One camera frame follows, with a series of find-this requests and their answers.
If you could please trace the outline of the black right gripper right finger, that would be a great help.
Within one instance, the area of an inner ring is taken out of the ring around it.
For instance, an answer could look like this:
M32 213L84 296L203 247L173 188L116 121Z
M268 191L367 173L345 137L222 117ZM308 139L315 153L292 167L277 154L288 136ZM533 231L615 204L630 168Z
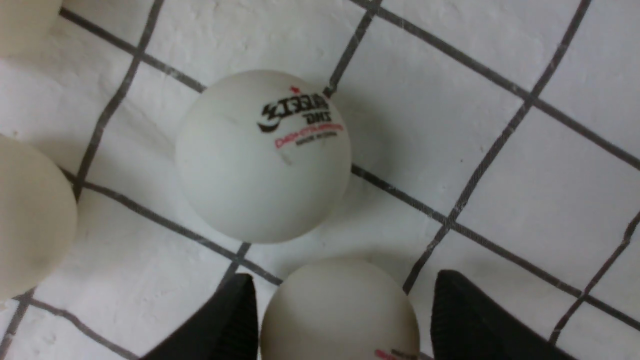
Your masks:
M573 359L454 269L436 277L430 341L436 360Z

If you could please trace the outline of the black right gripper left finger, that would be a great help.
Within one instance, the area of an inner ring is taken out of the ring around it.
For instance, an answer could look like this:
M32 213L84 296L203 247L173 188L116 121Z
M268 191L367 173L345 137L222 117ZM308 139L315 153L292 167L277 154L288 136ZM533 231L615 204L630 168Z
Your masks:
M144 360L256 360L258 300L253 276L236 273Z

